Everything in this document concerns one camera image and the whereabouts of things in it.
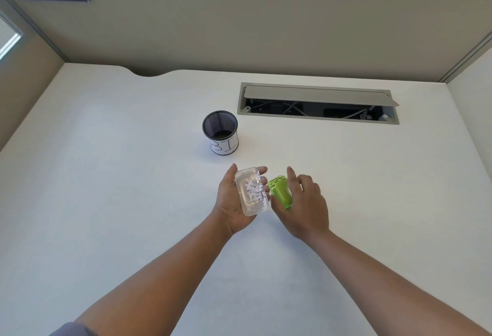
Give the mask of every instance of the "green plastic lever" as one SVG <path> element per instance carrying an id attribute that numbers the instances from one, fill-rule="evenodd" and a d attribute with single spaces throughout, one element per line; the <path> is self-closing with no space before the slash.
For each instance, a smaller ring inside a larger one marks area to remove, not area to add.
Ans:
<path id="1" fill-rule="evenodd" d="M 292 195 L 290 194 L 290 190 L 287 185 L 287 178 L 284 176 L 278 176 L 268 182 L 268 187 L 270 187 L 270 192 L 274 194 L 283 204 L 283 207 L 289 209 L 292 205 Z"/>

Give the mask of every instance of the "black mesh cup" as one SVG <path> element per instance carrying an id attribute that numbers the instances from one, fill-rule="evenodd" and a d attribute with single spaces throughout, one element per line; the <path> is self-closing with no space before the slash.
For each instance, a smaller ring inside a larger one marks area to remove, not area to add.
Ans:
<path id="1" fill-rule="evenodd" d="M 228 155 L 237 150 L 238 120 L 232 113 L 225 110 L 210 113 L 203 120 L 202 129 L 216 154 Z"/>

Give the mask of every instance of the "hand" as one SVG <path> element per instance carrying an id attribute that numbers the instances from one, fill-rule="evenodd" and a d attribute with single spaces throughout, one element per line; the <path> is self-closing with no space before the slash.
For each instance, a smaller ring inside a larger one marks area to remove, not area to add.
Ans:
<path id="1" fill-rule="evenodd" d="M 287 231 L 304 242 L 329 233 L 328 208 L 325 198 L 321 196 L 319 185 L 313 183 L 310 176 L 296 177 L 290 166 L 287 168 L 287 179 L 292 194 L 290 209 L 286 210 L 272 195 L 272 209 Z"/>
<path id="2" fill-rule="evenodd" d="M 260 174 L 264 174 L 267 172 L 267 167 L 260 166 L 258 167 L 258 170 L 260 171 Z M 241 231 L 256 217 L 256 215 L 246 217 L 243 213 L 239 191 L 234 184 L 234 176 L 237 172 L 238 167 L 236 164 L 232 164 L 229 170 L 225 173 L 224 178 L 218 185 L 217 201 L 212 211 L 212 213 L 217 213 L 225 218 L 232 233 Z M 268 199 L 270 199 L 270 188 L 266 185 L 268 182 L 267 178 L 261 177 L 261 182 L 267 193 Z"/>

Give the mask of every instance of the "person's right hand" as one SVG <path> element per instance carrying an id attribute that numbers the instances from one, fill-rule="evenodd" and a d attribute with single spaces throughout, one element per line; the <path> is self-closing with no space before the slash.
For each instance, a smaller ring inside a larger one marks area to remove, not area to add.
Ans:
<path id="1" fill-rule="evenodd" d="M 287 168 L 287 179 L 292 194 L 290 209 L 286 210 L 280 200 L 271 195 L 272 209 L 287 231 L 304 242 L 329 233 L 328 207 L 319 185 L 313 183 L 310 176 L 296 177 L 290 166 Z"/>

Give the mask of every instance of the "black mesh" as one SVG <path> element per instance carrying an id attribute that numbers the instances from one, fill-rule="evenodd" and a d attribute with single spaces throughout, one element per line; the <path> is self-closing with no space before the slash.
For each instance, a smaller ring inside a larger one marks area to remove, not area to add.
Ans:
<path id="1" fill-rule="evenodd" d="M 238 126 L 236 117 L 226 111 L 218 111 L 210 114 L 203 121 L 203 131 L 210 138 L 216 138 L 218 133 L 229 131 L 234 134 Z"/>

